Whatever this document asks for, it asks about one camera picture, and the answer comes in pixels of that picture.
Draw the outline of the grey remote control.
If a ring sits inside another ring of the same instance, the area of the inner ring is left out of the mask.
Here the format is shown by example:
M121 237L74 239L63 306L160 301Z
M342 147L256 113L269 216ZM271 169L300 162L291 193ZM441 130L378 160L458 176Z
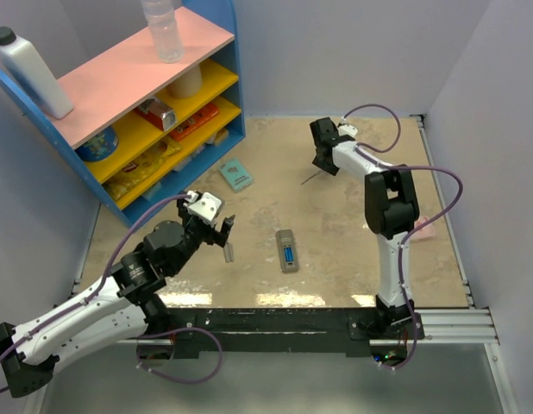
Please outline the grey remote control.
M299 270L297 245L291 229L276 232L279 263L282 273L296 273Z

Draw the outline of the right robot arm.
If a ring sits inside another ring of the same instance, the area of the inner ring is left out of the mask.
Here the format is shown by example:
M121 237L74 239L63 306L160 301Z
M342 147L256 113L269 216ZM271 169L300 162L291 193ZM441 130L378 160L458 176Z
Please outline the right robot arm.
M364 216L379 249L377 333L392 339L407 328L418 339L421 324L411 293L408 236L419 205L411 172L376 158L328 117L311 122L310 131L316 150L312 164L331 175L343 170L363 184Z

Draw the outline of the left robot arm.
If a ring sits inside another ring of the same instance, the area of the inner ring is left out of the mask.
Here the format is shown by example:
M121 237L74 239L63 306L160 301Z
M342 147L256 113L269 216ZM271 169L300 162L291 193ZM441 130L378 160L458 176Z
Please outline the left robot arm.
M156 292L202 244L225 247L235 221L229 216L218 224L223 201L188 191L154 204L130 231L172 201L179 220L156 224L129 254L113 253L91 286L26 323L0 323L0 369L12 398L36 392L55 372L111 343L144 333L160 338L168 331L166 307Z

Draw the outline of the clear handled screwdriver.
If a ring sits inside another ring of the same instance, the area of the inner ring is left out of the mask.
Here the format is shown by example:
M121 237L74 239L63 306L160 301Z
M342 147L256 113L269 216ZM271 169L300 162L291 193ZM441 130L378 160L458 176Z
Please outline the clear handled screwdriver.
M308 182L312 181L314 178L316 178L318 176L321 176L321 175L324 175L324 174L325 174L324 170L319 170L319 171L313 173L309 178L307 178L305 181L303 181L300 185L305 185Z

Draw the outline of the grey battery cover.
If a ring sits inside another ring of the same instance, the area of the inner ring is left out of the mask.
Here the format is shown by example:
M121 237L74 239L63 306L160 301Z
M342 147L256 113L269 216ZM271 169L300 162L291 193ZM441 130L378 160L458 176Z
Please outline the grey battery cover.
M223 256L226 263L231 263L235 260L234 249L229 242L223 247Z

